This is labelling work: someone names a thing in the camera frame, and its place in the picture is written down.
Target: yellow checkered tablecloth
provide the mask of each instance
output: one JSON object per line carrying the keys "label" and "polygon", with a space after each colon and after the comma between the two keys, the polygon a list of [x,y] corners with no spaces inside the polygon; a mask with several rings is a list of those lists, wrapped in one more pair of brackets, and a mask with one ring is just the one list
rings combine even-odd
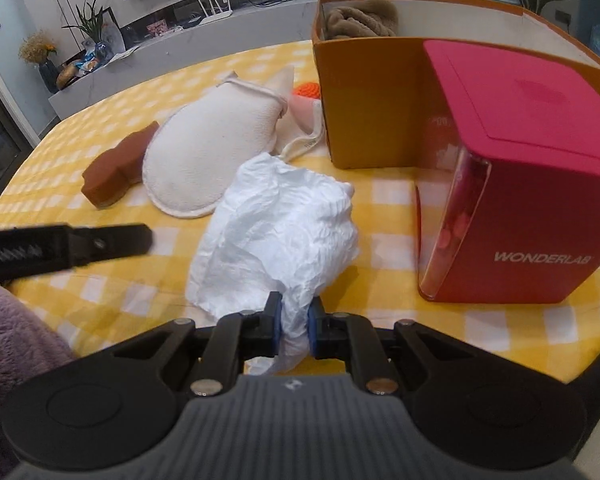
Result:
{"label": "yellow checkered tablecloth", "polygon": [[[154,230],[155,245],[148,256],[12,286],[78,354],[176,317],[209,323],[184,298],[189,264],[208,218],[167,216],[150,203],[142,186],[98,211],[80,193],[83,170],[127,134],[153,120],[162,122],[199,98],[229,71],[262,82],[288,63],[296,67],[297,83],[317,80],[311,43],[299,42],[211,60],[139,84],[60,123],[22,165],[0,199],[0,228],[144,222]],[[557,306],[427,303],[416,288],[411,170],[336,170],[324,146],[294,163],[348,181],[356,189],[353,219],[360,229],[360,256],[322,294],[327,310],[362,314],[383,327],[415,318],[561,380],[577,375],[600,352],[600,269]],[[342,370],[341,365],[306,360],[296,372],[336,369]]]}

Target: plastic bag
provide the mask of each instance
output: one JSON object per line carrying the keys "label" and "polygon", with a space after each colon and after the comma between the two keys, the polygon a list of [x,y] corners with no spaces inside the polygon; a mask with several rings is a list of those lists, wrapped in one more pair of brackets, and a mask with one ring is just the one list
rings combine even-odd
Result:
{"label": "plastic bag", "polygon": [[267,153],[245,162],[209,222],[189,269],[186,297],[219,319],[262,310],[283,295],[280,355],[250,373],[289,370],[308,353],[307,307],[358,254],[353,186]]}

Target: blue vase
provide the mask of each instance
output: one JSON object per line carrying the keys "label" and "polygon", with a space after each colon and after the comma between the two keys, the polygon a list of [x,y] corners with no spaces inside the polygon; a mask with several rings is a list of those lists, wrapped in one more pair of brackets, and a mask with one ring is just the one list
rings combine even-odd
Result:
{"label": "blue vase", "polygon": [[38,69],[40,70],[42,81],[45,82],[46,89],[52,94],[57,93],[58,86],[56,86],[56,82],[58,81],[58,76],[60,73],[58,72],[56,66],[50,59],[47,59],[44,63],[38,64]]}
{"label": "blue vase", "polygon": [[107,64],[113,57],[113,50],[106,41],[99,41],[96,43],[94,54],[96,59],[102,64]]}

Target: purple fabric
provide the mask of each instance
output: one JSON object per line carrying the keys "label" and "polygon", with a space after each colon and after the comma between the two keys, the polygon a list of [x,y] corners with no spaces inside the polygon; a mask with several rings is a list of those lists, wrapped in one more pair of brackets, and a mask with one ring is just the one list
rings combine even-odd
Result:
{"label": "purple fabric", "polygon": [[[0,286],[0,407],[19,384],[73,359],[64,340]],[[0,422],[0,479],[17,465]]]}

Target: white bath mitt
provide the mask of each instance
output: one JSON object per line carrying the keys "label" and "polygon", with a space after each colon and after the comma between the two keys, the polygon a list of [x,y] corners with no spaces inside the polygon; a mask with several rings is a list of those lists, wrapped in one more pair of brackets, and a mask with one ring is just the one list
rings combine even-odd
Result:
{"label": "white bath mitt", "polygon": [[172,115],[142,164],[142,181],[155,206],[179,218],[211,213],[238,167],[275,146],[293,78],[290,66],[263,86],[232,73]]}

